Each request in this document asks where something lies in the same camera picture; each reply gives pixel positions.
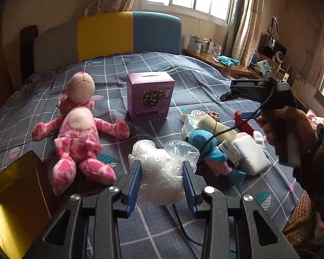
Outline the person's right hand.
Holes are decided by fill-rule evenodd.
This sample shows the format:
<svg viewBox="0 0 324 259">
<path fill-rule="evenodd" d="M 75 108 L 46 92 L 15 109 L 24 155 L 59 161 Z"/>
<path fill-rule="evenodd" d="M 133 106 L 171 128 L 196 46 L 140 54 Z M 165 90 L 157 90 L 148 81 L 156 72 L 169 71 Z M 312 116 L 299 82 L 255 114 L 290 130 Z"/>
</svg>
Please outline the person's right hand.
<svg viewBox="0 0 324 259">
<path fill-rule="evenodd" d="M 283 122 L 283 132 L 295 134 L 301 153 L 312 148 L 317 136 L 303 111 L 285 106 L 282 109 L 274 110 L 274 113 Z M 258 116 L 255 121 L 263 129 L 268 143 L 275 147 L 277 145 L 277 131 L 279 130 L 276 124 L 267 122 L 263 116 Z"/>
</svg>

